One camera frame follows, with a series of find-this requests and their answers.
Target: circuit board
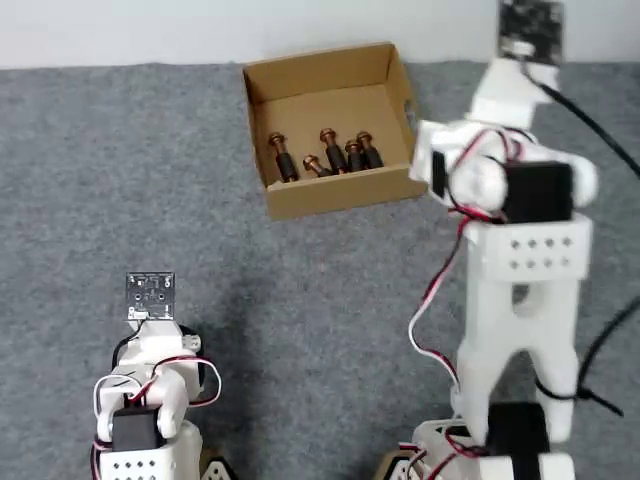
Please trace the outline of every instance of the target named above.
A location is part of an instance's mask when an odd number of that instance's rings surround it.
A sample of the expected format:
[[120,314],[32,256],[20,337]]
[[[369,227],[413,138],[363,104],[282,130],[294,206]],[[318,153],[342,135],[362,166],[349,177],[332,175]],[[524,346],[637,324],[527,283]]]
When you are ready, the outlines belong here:
[[564,5],[543,0],[501,0],[498,56],[515,59],[514,42],[533,46],[527,61],[547,65],[562,62]]
[[173,320],[175,275],[173,272],[127,273],[127,319]]

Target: white bracket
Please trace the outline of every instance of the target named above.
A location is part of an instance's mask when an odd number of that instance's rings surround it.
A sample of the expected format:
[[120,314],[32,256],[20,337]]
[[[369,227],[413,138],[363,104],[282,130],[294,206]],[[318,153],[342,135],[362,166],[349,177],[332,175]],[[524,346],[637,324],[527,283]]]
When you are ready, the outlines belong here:
[[[591,221],[521,225],[474,222],[468,242],[465,336],[458,350],[460,413],[478,444],[488,430],[489,398],[513,355],[527,351],[536,374],[559,395],[575,393],[578,359],[573,346],[580,280],[588,272]],[[513,289],[528,285],[520,303]],[[547,432],[564,442],[573,402],[541,394]]]

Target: bolt head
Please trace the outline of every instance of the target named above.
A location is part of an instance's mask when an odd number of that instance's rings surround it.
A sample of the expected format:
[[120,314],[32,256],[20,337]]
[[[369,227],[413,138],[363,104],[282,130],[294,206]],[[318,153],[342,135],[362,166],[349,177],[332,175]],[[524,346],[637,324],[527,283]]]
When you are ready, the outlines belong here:
[[324,142],[325,137],[335,137],[336,136],[336,132],[333,130],[333,128],[323,128],[322,130],[320,130],[320,141]]
[[344,149],[345,149],[347,152],[349,152],[349,151],[351,151],[351,150],[358,150],[358,148],[360,148],[360,147],[358,146],[358,141],[357,141],[357,140],[353,140],[353,139],[349,140],[349,141],[348,141],[347,143],[345,143],[345,145],[344,145]]
[[317,160],[318,157],[316,157],[315,155],[307,155],[306,157],[304,157],[304,160],[302,160],[302,165],[304,165],[305,170],[311,170],[311,164]]
[[284,135],[280,132],[273,132],[269,135],[269,145],[275,145],[280,142],[284,142]]
[[365,132],[363,130],[362,132],[358,132],[358,135],[356,135],[356,138],[358,139],[359,142],[361,142],[364,139],[371,140],[373,137],[369,132]]

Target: black cable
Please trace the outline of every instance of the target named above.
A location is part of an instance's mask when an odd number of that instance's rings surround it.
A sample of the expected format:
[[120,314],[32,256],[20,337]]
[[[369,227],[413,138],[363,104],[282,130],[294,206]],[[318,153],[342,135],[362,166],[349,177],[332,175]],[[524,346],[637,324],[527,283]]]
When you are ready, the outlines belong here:
[[609,147],[629,166],[633,173],[636,174],[636,177],[640,179],[640,165],[636,162],[627,151],[622,148],[622,146],[616,142],[609,133],[606,132],[604,128],[602,128],[593,118],[591,118],[584,110],[578,107],[575,103],[569,100],[567,97],[562,95],[559,91],[554,88],[551,88],[549,85],[546,85],[542,82],[539,82],[535,78],[531,76],[529,72],[529,68],[527,67],[526,60],[522,59],[520,61],[520,67],[522,74],[535,86],[540,88],[544,93],[553,98],[560,105],[565,107],[571,113],[573,113],[576,117],[582,120],[591,130],[593,130],[604,142],[609,145]]
[[589,370],[593,365],[593,362],[602,349],[602,346],[606,343],[606,341],[611,337],[613,332],[615,332],[618,328],[622,326],[623,323],[627,322],[633,315],[640,309],[640,295],[637,295],[633,298],[622,310],[618,311],[614,317],[605,325],[600,334],[596,337],[596,339],[591,343],[589,349],[587,350],[587,354],[580,365],[580,370],[578,371],[578,388],[574,395],[558,395],[553,393],[551,390],[546,388],[540,382],[540,379],[536,378],[536,387],[545,394],[547,397],[553,398],[554,400],[593,400],[608,410],[612,411],[616,415],[621,417],[624,416],[624,412],[613,403],[605,400],[601,396],[597,395],[593,390],[588,387],[585,387],[585,381],[587,375],[589,374]]
[[144,322],[146,322],[146,320],[142,320],[138,325],[138,328],[136,329],[136,331],[133,332],[128,337],[125,337],[122,340],[120,340],[116,345],[116,348],[113,349],[113,355],[111,356],[111,370],[113,370],[118,366],[118,361],[120,360],[118,358],[118,356],[120,355],[120,350],[122,350],[122,348],[125,347],[127,343],[133,340],[140,333],[140,330],[142,329],[142,325],[144,325]]
[[[622,148],[622,146],[613,139],[607,131],[602,128],[593,118],[591,118],[584,110],[578,107],[573,101],[562,95],[556,89],[546,85],[545,83],[539,82],[535,78],[531,76],[529,72],[529,68],[527,65],[527,61],[524,58],[520,59],[520,69],[522,74],[536,87],[540,88],[544,93],[550,96],[557,103],[565,107],[571,113],[573,113],[576,117],[578,117],[582,122],[584,122],[591,130],[593,130],[604,142],[618,155],[622,161],[624,161],[633,173],[636,174],[636,177],[640,179],[640,165],[636,162],[627,151]],[[536,378],[536,386],[538,389],[546,396],[553,398],[555,400],[593,400],[603,407],[611,410],[613,413],[624,416],[623,411],[612,404],[611,402],[605,400],[604,398],[597,395],[593,390],[584,386],[585,379],[587,374],[589,373],[589,369],[593,364],[593,361],[604,345],[604,343],[609,339],[611,334],[618,328],[622,323],[630,319],[633,314],[640,307],[640,296],[635,297],[631,302],[627,304],[627,306],[620,310],[613,319],[605,326],[605,328],[600,332],[600,335],[596,337],[593,343],[589,346],[587,350],[587,354],[580,366],[580,370],[578,372],[578,389],[574,395],[558,395],[553,393],[551,390],[546,388],[540,382],[540,379]]]

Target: copper bolt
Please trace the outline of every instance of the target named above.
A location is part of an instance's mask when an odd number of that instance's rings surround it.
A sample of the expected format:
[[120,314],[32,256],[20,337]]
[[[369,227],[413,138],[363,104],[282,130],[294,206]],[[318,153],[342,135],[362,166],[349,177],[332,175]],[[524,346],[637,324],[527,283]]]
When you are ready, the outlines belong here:
[[302,160],[302,164],[304,165],[305,170],[313,170],[318,175],[320,175],[325,170],[325,168],[320,165],[320,161],[315,155],[307,155],[306,157],[304,157],[304,160]]
[[373,138],[369,132],[358,132],[356,137],[358,142],[362,144],[362,148],[370,148],[371,147],[371,139]]
[[357,153],[360,150],[360,145],[357,140],[351,139],[345,144],[344,149],[347,153]]
[[278,154],[285,153],[287,151],[284,140],[284,135],[282,135],[280,132],[273,132],[269,134],[269,145],[275,148]]
[[336,132],[332,128],[323,128],[320,130],[320,141],[327,144],[327,146],[336,144]]

